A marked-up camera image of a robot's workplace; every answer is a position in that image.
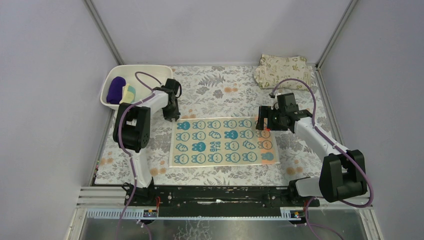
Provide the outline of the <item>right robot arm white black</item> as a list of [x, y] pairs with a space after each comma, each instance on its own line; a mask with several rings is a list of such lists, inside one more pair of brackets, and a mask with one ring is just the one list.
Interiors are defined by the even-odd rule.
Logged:
[[306, 177], [289, 182], [294, 198], [317, 197], [329, 203], [340, 201], [359, 208], [347, 199], [369, 193], [371, 205], [374, 189], [365, 170], [365, 157], [359, 150], [350, 150], [323, 132], [316, 124], [315, 111], [301, 110], [293, 93], [271, 93], [273, 104], [258, 109], [257, 130], [290, 131], [319, 157], [322, 162], [318, 177]]

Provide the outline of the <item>white bear patterned towel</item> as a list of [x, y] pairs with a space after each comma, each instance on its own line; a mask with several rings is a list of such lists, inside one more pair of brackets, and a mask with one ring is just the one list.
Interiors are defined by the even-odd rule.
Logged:
[[279, 164], [275, 136], [257, 130], [255, 117], [189, 118], [172, 126], [172, 168]]

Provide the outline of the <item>yellow teal patterned towel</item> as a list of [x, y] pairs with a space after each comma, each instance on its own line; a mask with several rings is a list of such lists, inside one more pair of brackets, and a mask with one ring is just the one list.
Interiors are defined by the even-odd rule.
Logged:
[[136, 89], [132, 85], [127, 83], [122, 88], [122, 97], [121, 97], [121, 100], [119, 101], [119, 104], [122, 104], [122, 103], [131, 104], [135, 101], [135, 96], [136, 96]]

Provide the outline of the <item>purple towel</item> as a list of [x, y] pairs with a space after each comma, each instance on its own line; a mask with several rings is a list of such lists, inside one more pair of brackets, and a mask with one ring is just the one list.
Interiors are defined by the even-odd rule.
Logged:
[[110, 83], [106, 102], [108, 104], [118, 105], [123, 98], [123, 88], [126, 84], [126, 80], [123, 77], [115, 77]]

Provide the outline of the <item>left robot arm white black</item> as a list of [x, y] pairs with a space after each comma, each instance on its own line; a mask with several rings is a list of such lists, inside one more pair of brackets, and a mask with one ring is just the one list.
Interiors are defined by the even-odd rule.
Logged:
[[163, 118], [175, 122], [181, 116], [178, 98], [182, 86], [175, 79], [167, 79], [165, 85], [155, 87], [152, 93], [135, 103], [121, 103], [117, 109], [113, 140], [125, 154], [137, 188], [147, 188], [153, 176], [150, 173], [146, 147], [151, 138], [152, 116], [162, 112]]

